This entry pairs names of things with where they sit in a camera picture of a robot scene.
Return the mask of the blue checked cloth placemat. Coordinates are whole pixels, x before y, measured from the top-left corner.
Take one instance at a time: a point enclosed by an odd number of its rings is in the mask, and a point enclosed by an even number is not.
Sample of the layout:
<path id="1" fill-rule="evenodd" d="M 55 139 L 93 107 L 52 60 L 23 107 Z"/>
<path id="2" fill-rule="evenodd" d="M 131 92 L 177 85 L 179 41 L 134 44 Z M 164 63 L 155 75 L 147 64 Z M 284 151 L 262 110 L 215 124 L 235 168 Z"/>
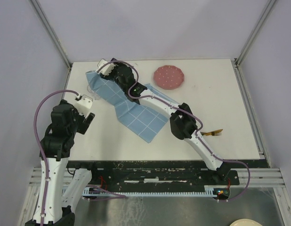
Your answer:
<path id="1" fill-rule="evenodd" d="M 86 72 L 86 77 L 92 90 L 114 107 L 118 121 L 147 143 L 169 121 L 154 109 L 129 101 L 114 82 L 104 80 L 96 71 Z"/>

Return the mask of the green handled gold fork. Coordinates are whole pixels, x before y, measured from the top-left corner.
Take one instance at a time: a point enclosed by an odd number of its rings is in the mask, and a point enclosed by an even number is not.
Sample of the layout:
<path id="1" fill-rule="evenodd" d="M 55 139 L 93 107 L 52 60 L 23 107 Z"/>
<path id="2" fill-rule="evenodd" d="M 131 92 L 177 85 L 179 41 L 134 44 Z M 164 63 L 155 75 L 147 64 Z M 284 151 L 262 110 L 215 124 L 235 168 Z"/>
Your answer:
<path id="1" fill-rule="evenodd" d="M 201 132 L 202 136 L 220 136 L 222 135 L 222 132 Z"/>

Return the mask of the clear plastic cup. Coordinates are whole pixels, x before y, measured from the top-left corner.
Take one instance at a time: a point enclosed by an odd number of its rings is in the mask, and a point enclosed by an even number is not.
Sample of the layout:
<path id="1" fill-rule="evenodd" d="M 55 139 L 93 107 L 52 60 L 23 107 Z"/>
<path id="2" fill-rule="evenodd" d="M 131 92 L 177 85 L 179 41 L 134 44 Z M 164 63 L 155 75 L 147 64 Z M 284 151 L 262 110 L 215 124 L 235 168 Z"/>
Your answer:
<path id="1" fill-rule="evenodd" d="M 90 85 L 87 86 L 87 91 L 90 93 L 90 95 L 92 96 L 92 98 L 94 100 L 100 100 L 101 99 L 101 97 L 96 92 L 94 92 L 92 90 L 92 88 L 90 87 Z"/>

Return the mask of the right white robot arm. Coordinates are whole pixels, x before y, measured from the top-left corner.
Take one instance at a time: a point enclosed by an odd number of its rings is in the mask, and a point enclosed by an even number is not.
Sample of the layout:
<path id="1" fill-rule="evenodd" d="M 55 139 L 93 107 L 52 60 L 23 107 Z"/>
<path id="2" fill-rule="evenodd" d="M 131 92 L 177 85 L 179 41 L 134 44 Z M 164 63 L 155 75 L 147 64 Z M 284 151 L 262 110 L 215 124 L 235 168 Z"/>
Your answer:
<path id="1" fill-rule="evenodd" d="M 222 184 L 228 179 L 230 171 L 225 160 L 218 157 L 200 133 L 203 124 L 192 114 L 188 104 L 176 104 L 154 94 L 146 86 L 138 82 L 137 70 L 127 62 L 112 60 L 99 67 L 98 73 L 103 79 L 115 82 L 124 92 L 126 98 L 139 105 L 152 108 L 169 118 L 170 130 L 179 140 L 187 142 L 203 159 L 211 170 L 211 180 Z"/>

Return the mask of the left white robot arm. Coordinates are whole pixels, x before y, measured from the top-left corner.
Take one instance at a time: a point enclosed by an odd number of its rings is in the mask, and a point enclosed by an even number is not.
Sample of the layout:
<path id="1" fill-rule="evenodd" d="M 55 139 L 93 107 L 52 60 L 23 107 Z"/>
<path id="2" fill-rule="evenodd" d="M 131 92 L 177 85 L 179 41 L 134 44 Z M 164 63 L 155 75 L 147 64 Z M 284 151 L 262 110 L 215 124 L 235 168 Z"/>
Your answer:
<path id="1" fill-rule="evenodd" d="M 85 134 L 95 115 L 90 112 L 92 98 L 83 95 L 75 104 L 61 100 L 53 107 L 51 123 L 40 141 L 41 184 L 35 213 L 27 226 L 72 226 L 75 210 L 88 183 L 98 181 L 99 172 L 92 166 L 75 170 L 66 191 L 63 189 L 65 170 L 77 133 Z"/>

